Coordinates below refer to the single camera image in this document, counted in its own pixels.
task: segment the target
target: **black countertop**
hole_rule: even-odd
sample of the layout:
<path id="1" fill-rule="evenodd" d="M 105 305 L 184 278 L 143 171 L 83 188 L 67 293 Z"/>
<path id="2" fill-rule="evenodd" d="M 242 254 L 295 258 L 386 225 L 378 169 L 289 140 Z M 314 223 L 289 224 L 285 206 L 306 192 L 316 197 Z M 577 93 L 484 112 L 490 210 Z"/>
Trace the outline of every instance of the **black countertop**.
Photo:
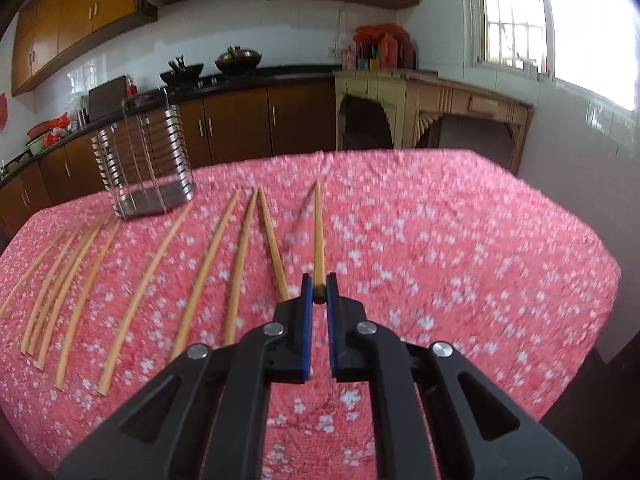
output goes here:
<path id="1" fill-rule="evenodd" d="M 166 97 L 169 100 L 169 104 L 178 104 L 183 101 L 191 101 L 193 99 L 201 99 L 210 95 L 223 94 L 227 92 L 234 92 L 237 90 L 247 90 L 251 88 L 257 88 L 260 86 L 268 86 L 275 84 L 292 84 L 296 82 L 314 82 L 331 79 L 334 77 L 334 71 L 340 70 L 339 65 L 285 65 L 285 66 L 273 66 L 257 68 L 242 75 L 223 75 L 213 74 L 204 76 L 200 79 L 199 83 L 192 86 L 183 86 L 180 88 L 163 87 L 158 90 L 150 92 L 143 92 L 140 94 L 140 102 L 143 102 L 140 106 L 136 106 L 132 109 L 131 113 L 142 113 L 154 108 L 164 106 L 164 92 L 166 91 Z M 37 155 L 32 156 L 29 160 L 22 163 L 16 170 L 9 173 L 4 179 L 0 180 L 0 188 L 10 182 L 16 175 L 18 175 L 24 168 L 30 164 L 37 162 L 41 158 L 58 148 L 61 148 L 66 143 L 72 140 L 82 137 L 86 134 L 92 133 L 95 130 L 99 130 L 108 124 L 118 122 L 123 118 L 121 112 L 108 115 L 100 118 L 98 121 L 92 121 L 86 126 L 74 131 L 64 139 L 57 142 L 55 145 L 43 150 Z"/>

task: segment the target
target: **window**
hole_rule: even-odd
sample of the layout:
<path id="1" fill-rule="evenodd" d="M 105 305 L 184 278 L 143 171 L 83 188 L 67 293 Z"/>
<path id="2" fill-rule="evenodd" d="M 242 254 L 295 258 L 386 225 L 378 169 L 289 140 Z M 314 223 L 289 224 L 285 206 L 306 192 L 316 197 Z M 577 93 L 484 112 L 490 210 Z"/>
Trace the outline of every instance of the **window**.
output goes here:
<path id="1" fill-rule="evenodd" d="M 640 12 L 633 0 L 473 0 L 478 60 L 562 79 L 640 108 Z"/>
<path id="2" fill-rule="evenodd" d="M 484 0 L 487 61 L 546 72 L 545 7 L 542 0 Z"/>

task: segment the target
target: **window frame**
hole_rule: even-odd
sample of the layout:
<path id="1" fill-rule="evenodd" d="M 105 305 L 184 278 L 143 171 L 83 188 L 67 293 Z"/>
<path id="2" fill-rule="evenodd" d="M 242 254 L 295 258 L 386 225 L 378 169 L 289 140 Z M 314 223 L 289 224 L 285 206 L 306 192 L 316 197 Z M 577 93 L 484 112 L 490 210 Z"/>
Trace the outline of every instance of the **window frame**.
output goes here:
<path id="1" fill-rule="evenodd" d="M 550 78 L 555 76 L 556 51 L 555 51 L 555 29 L 551 0 L 542 0 L 545 12 L 545 32 L 546 32 L 546 72 L 538 73 L 538 78 Z M 489 23 L 486 18 L 486 0 L 471 0 L 471 40 L 473 44 L 473 62 L 476 66 L 487 65 L 489 68 L 503 70 L 505 72 L 524 75 L 524 70 L 514 66 L 505 65 L 487 59 L 487 43 Z"/>

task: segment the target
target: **floral tablecloth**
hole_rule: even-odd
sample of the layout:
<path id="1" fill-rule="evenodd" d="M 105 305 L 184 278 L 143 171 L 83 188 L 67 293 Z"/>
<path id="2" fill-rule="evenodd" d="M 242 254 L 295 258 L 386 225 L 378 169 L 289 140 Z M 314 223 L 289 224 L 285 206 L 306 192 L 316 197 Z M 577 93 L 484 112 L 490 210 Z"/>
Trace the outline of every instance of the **floral tablecloth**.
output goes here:
<path id="1" fill-rule="evenodd" d="M 102 263 L 54 387 L 82 284 L 115 222 L 106 193 L 35 215 L 0 257 L 0 303 L 59 229 L 86 232 L 111 214 L 72 283 L 44 371 L 20 354 L 26 320 L 52 264 L 49 251 L 0 319 L 0 406 L 50 470 L 159 372 L 205 248 L 235 187 L 243 193 L 212 264 L 190 343 L 222 342 L 239 232 L 253 186 L 267 193 L 292 294 L 313 267 L 313 185 L 323 181 L 326 268 L 370 319 L 426 346 L 451 341 L 540 418 L 571 381 L 610 313 L 620 270 L 585 224 L 471 152 L 316 153 L 194 172 L 194 207 L 169 245 L 130 326 L 107 397 L 97 392 L 119 320 L 181 209 L 125 222 Z M 238 332 L 271 319 L 278 301 L 262 213 L 254 215 Z M 373 479 L 366 384 L 330 378 L 324 307 L 314 307 L 313 378 L 272 389 L 263 478 Z"/>

